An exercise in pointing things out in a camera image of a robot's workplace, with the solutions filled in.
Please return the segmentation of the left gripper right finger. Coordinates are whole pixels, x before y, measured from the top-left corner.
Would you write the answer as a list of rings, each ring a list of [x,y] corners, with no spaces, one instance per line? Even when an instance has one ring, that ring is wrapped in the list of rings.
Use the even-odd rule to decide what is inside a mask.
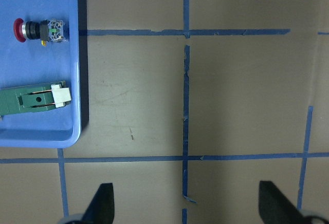
[[[263,223],[310,223],[272,181],[260,181],[259,215]]]

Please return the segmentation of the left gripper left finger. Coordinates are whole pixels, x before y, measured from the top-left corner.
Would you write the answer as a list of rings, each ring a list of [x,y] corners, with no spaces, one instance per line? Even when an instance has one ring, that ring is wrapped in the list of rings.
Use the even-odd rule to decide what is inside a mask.
[[[82,223],[113,223],[114,188],[112,183],[100,184],[81,221]]]

